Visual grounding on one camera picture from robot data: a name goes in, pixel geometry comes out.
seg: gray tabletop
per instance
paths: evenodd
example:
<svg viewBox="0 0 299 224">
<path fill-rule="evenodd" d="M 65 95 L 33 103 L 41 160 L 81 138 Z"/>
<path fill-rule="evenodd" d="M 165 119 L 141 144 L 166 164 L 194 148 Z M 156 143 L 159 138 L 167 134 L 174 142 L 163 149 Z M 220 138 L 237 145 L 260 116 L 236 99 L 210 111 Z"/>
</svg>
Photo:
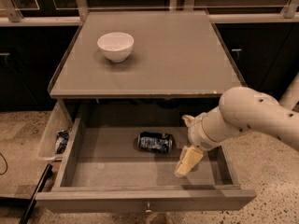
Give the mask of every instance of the gray tabletop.
<svg viewBox="0 0 299 224">
<path fill-rule="evenodd" d="M 122 63 L 97 47 L 110 32 L 132 35 Z M 52 98 L 203 97 L 241 86 L 202 11 L 91 12 L 58 76 Z"/>
</svg>

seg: drawer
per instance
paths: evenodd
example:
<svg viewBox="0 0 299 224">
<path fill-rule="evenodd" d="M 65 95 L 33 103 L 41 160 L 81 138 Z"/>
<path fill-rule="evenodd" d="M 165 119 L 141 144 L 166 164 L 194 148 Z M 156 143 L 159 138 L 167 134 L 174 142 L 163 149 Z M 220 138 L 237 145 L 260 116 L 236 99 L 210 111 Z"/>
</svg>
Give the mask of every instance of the drawer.
<svg viewBox="0 0 299 224">
<path fill-rule="evenodd" d="M 225 146 L 205 153 L 183 178 L 175 177 L 188 145 L 180 105 L 120 102 L 82 105 L 51 192 L 36 200 L 54 213 L 239 210 L 255 198 L 242 189 Z M 170 153 L 140 150 L 141 132 L 171 133 Z"/>
</svg>

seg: can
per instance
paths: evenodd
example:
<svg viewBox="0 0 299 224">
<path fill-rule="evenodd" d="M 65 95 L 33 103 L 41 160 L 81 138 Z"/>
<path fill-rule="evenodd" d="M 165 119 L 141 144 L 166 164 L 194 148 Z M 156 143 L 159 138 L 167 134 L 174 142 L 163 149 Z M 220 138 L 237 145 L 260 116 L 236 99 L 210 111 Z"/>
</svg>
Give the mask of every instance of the can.
<svg viewBox="0 0 299 224">
<path fill-rule="evenodd" d="M 169 133 L 140 133 L 138 146 L 154 153 L 169 153 L 172 149 L 173 135 Z"/>
</svg>

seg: speckled floor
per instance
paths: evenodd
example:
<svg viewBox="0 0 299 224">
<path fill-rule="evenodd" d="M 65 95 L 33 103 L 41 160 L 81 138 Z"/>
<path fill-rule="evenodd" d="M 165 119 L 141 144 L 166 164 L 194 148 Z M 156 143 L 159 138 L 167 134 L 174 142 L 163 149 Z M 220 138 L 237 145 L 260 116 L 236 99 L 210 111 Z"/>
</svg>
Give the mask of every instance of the speckled floor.
<svg viewBox="0 0 299 224">
<path fill-rule="evenodd" d="M 30 197 L 46 163 L 37 157 L 38 143 L 50 112 L 0 113 L 0 152 L 7 172 L 0 175 L 0 195 Z M 243 189 L 257 198 L 240 211 L 166 213 L 169 223 L 299 224 L 299 153 L 261 133 L 227 141 Z M 0 157 L 0 173 L 5 163 Z M 0 207 L 0 223 L 19 223 L 22 210 Z M 28 223 L 152 223 L 157 213 L 53 214 L 37 204 Z"/>
</svg>

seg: white bowl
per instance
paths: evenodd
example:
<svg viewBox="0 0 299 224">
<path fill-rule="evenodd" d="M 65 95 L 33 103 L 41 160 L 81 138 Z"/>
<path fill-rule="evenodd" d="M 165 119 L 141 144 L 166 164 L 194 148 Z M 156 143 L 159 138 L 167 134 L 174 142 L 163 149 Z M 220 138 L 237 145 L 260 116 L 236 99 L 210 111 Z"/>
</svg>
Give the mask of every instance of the white bowl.
<svg viewBox="0 0 299 224">
<path fill-rule="evenodd" d="M 134 39 L 126 33 L 110 33 L 101 36 L 97 46 L 102 50 L 106 58 L 113 63 L 124 61 L 133 49 Z"/>
</svg>

